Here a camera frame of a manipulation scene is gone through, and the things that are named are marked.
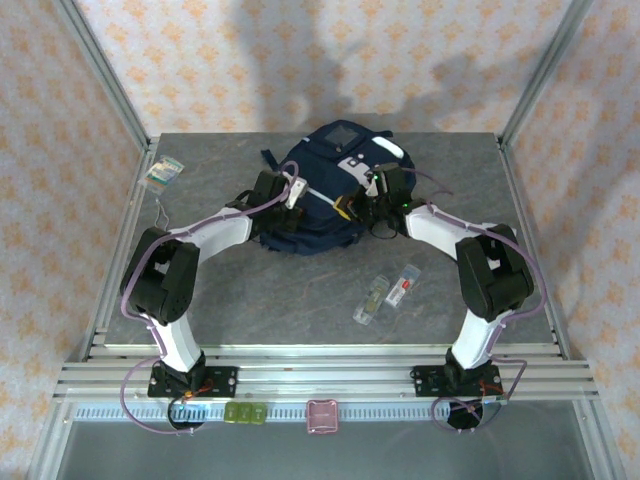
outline gray table surface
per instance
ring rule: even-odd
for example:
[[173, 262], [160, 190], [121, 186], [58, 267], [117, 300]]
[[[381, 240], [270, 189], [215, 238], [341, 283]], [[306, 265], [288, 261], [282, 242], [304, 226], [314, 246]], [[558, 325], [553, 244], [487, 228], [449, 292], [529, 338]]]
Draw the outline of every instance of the gray table surface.
[[[185, 164], [161, 197], [170, 228], [215, 214], [253, 186], [265, 168], [261, 149], [270, 148], [281, 159], [299, 139], [299, 133], [162, 135], [156, 158], [169, 155]], [[394, 141], [418, 169], [456, 193], [435, 198], [440, 208], [469, 221], [503, 222], [521, 230], [492, 134], [402, 133]], [[436, 188], [419, 180], [414, 196], [426, 198]], [[132, 250], [156, 215], [155, 197], [146, 194]], [[520, 232], [518, 237], [524, 244]], [[355, 322], [353, 311], [371, 281], [382, 274], [393, 284], [406, 264], [422, 273], [399, 308], [383, 304], [368, 326]], [[537, 301], [535, 294], [525, 308]], [[458, 336], [465, 311], [451, 259], [404, 237], [365, 236], [357, 245], [313, 257], [270, 252], [254, 242], [228, 249], [200, 266], [190, 321], [202, 345], [447, 344]], [[546, 316], [510, 325], [500, 341], [552, 341]], [[106, 343], [150, 344], [152, 338], [116, 306]]]

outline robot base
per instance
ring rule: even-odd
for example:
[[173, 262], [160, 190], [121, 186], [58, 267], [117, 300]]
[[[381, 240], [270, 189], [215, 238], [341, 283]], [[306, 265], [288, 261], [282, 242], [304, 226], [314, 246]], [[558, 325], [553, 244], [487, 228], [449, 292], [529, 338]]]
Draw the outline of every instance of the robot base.
[[502, 396], [500, 371], [494, 365], [483, 368], [482, 376], [474, 381], [460, 383], [455, 387], [446, 376], [445, 365], [424, 365], [413, 367], [411, 378], [416, 397], [483, 397]]
[[208, 367], [197, 366], [197, 378], [194, 378], [191, 369], [188, 373], [175, 372], [162, 362], [154, 365], [151, 369], [149, 388], [147, 396], [149, 398], [177, 398], [187, 392], [198, 392], [198, 397], [233, 398], [236, 395], [238, 383], [237, 367]]

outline floral wallpaper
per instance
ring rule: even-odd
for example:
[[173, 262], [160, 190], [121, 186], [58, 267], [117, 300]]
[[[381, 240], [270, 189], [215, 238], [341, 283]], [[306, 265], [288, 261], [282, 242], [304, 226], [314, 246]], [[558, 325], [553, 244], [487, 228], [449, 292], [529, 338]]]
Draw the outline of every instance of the floral wallpaper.
[[570, 0], [79, 0], [147, 131], [500, 131]]
[[640, 472], [640, 16], [594, 2], [514, 144], [540, 253]]
[[51, 0], [0, 3], [0, 478], [29, 466], [139, 152]]

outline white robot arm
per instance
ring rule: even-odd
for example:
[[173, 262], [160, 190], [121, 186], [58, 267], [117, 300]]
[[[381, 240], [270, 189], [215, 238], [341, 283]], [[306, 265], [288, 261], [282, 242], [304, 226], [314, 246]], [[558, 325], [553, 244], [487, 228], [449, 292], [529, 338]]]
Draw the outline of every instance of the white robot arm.
[[[194, 233], [188, 232], [195, 224], [171, 230], [169, 233], [187, 233], [180, 241], [192, 243], [200, 249], [198, 258], [198, 265], [200, 265], [221, 251], [249, 240], [253, 220], [247, 216], [233, 217], [234, 214], [238, 213], [241, 213], [240, 210], [225, 207], [215, 216], [232, 216], [232, 218], [210, 223]], [[177, 320], [165, 325], [160, 324], [153, 317], [149, 317], [149, 319], [154, 323], [156, 331], [165, 345], [166, 355], [162, 361], [179, 372], [191, 370], [202, 355], [202, 352], [191, 333], [188, 311], [185, 311]]]
[[[435, 212], [449, 217], [454, 222], [466, 223], [453, 215], [442, 212], [435, 205], [432, 205], [431, 208], [423, 205], [405, 216], [407, 236], [428, 243], [457, 261], [456, 245], [465, 238], [474, 238], [479, 234], [468, 228], [457, 227], [453, 225], [454, 222], [447, 222], [435, 215]], [[468, 225], [483, 230], [495, 227], [495, 224], [486, 223]], [[500, 267], [498, 262], [490, 262], [490, 264], [495, 268]], [[501, 328], [500, 320], [511, 312], [511, 310], [506, 310], [494, 320], [487, 322], [471, 310], [467, 310], [458, 339], [451, 347], [453, 356], [463, 369], [476, 368], [489, 360], [490, 355], [487, 352], [489, 339], [497, 328]]]
[[[211, 378], [205, 375], [204, 354], [193, 338], [187, 316], [198, 265], [270, 228], [295, 225], [300, 216], [295, 202], [306, 189], [302, 179], [291, 186], [286, 201], [259, 214], [241, 215], [243, 211], [255, 212], [255, 207], [283, 193], [287, 184], [284, 174], [260, 175], [247, 202], [228, 204], [214, 216], [218, 221], [206, 225], [202, 221], [171, 232], [150, 228], [134, 252], [122, 292], [130, 288], [132, 273], [151, 244], [167, 235], [180, 236], [153, 252], [128, 298], [132, 310], [153, 322], [165, 346], [166, 355], [158, 368], [162, 369], [164, 384], [170, 382], [171, 388], [158, 396], [195, 391]], [[406, 188], [405, 173], [397, 164], [376, 167], [372, 182], [376, 188], [359, 186], [352, 195], [339, 198], [334, 208], [345, 218], [368, 226], [387, 221], [399, 233], [449, 255], [458, 263], [461, 291], [468, 306], [460, 335], [447, 352], [446, 364], [428, 373], [438, 388], [430, 388], [421, 396], [474, 396], [479, 392], [479, 382], [491, 382], [488, 379], [496, 376], [489, 347], [501, 320], [533, 292], [523, 258], [483, 234], [490, 230], [515, 242], [514, 232], [506, 225], [467, 223], [422, 200], [413, 200]]]

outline aluminum frame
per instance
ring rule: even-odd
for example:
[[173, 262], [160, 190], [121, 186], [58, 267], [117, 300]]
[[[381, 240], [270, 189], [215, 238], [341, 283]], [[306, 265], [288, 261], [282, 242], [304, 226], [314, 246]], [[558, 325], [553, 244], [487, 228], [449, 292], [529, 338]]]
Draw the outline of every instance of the aluminum frame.
[[573, 402], [573, 407], [595, 478], [598, 480], [626, 479], [602, 402], [577, 400]]
[[573, 0], [565, 13], [549, 47], [542, 55], [540, 63], [524, 89], [524, 93], [515, 110], [511, 114], [503, 132], [500, 134], [501, 146], [510, 145], [516, 138], [527, 115], [533, 110], [536, 101], [544, 90], [548, 80], [553, 75], [560, 59], [571, 43], [576, 31], [582, 24], [582, 20], [591, 7], [593, 0]]
[[131, 104], [122, 84], [113, 71], [107, 56], [100, 47], [89, 22], [75, 0], [53, 0], [64, 23], [75, 38], [89, 66], [111, 100], [138, 149], [149, 145], [149, 136]]
[[132, 222], [131, 219], [137, 217], [142, 202], [144, 189], [137, 184], [137, 181], [142, 173], [149, 167], [151, 159], [155, 155], [155, 147], [157, 147], [157, 143], [151, 144], [150, 148], [142, 151], [138, 158], [138, 165], [129, 184], [127, 202], [120, 215], [117, 240], [111, 253], [111, 261], [100, 285], [100, 295], [96, 300], [91, 314], [91, 320], [85, 329], [80, 346], [71, 356], [70, 360], [86, 360], [96, 332], [106, 332], [106, 320], [109, 318], [115, 304], [115, 290], [117, 290], [120, 284], [120, 278], [122, 278], [125, 268], [126, 252], [133, 240], [132, 235], [135, 222]]
[[[92, 351], [98, 349], [101, 353], [110, 348], [94, 345]], [[415, 397], [409, 371], [414, 365], [442, 364], [446, 348], [445, 345], [222, 346], [205, 348], [205, 354], [216, 365], [240, 366], [236, 401], [265, 402], [270, 411], [294, 408], [299, 412], [300, 405], [309, 399], [334, 398], [347, 410], [357, 407], [358, 411], [369, 412], [363, 414], [368, 418], [361, 420], [384, 421], [384, 415], [376, 416], [375, 411], [392, 408], [404, 412], [398, 414], [400, 421], [420, 421], [428, 420], [424, 410], [431, 402]], [[496, 350], [499, 355], [522, 357], [529, 362], [513, 401], [572, 400], [575, 405], [588, 407], [599, 400], [588, 363], [562, 359], [556, 345], [506, 344], [498, 345]], [[128, 352], [117, 349], [111, 353], [90, 355], [86, 362], [65, 363], [28, 478], [56, 477], [74, 421], [120, 421], [117, 397], [125, 372], [141, 357], [157, 355], [152, 346], [132, 346]], [[518, 367], [505, 365], [500, 369], [503, 385], [508, 388]], [[136, 415], [153, 422], [159, 420], [158, 412], [164, 411], [168, 400], [147, 398], [149, 375], [150, 368], [134, 374], [126, 399]], [[207, 399], [201, 406], [211, 411], [210, 420], [219, 421], [225, 402], [226, 399]], [[288, 420], [302, 421], [299, 413], [295, 417]], [[598, 417], [594, 417], [594, 422], [585, 423], [584, 428], [581, 425], [583, 441], [593, 471], [607, 471], [611, 462], [606, 450], [598, 448], [603, 444], [601, 429], [592, 428], [592, 423], [599, 424]]]
[[[131, 411], [142, 421], [157, 423], [164, 421], [167, 403], [134, 400], [130, 402]], [[213, 404], [206, 410], [198, 411], [199, 415], [178, 420], [193, 420], [203, 422], [221, 422], [223, 420], [224, 405]], [[304, 423], [306, 404], [277, 404], [267, 408], [266, 421], [268, 423]], [[448, 416], [448, 407], [438, 406], [436, 419], [444, 421]], [[339, 408], [340, 422], [425, 422], [431, 420], [429, 405], [425, 402], [413, 403], [349, 403], [341, 404]], [[43, 429], [34, 462], [27, 473], [29, 480], [51, 480], [57, 478], [66, 443], [74, 422], [123, 422], [129, 421], [124, 417], [119, 404], [101, 403], [100, 401], [57, 401], [49, 410], [48, 420]]]
[[[496, 137], [496, 142], [498, 145], [498, 152], [500, 154], [500, 159], [502, 161], [502, 166], [504, 167], [504, 171], [507, 174], [507, 183], [509, 184], [509, 189], [511, 190], [511, 196], [513, 197], [513, 202], [516, 207], [516, 212], [518, 214], [518, 219], [520, 220], [520, 224], [522, 225], [522, 235], [525, 240], [525, 244], [527, 250], [534, 258], [538, 266], [540, 267], [540, 271], [542, 273], [542, 277], [545, 279], [545, 283], [550, 285], [547, 281], [549, 276], [545, 272], [545, 268], [540, 261], [540, 257], [538, 255], [538, 244], [535, 239], [534, 231], [531, 226], [531, 222], [529, 218], [525, 214], [524, 205], [522, 202], [523, 198], [523, 188], [520, 181], [517, 179], [513, 172], [513, 162], [511, 158], [513, 158], [513, 153], [511, 148], [507, 146], [500, 145], [500, 141], [498, 137]], [[571, 357], [571, 345], [569, 343], [569, 334], [567, 332], [567, 328], [562, 322], [561, 316], [558, 313], [560, 310], [556, 304], [552, 295], [549, 295], [547, 299], [547, 305], [545, 306], [545, 312], [547, 314], [547, 319], [549, 320], [551, 327], [551, 334], [554, 338], [554, 341], [558, 344], [560, 348], [560, 352], [562, 356], [566, 359], [570, 359]]]

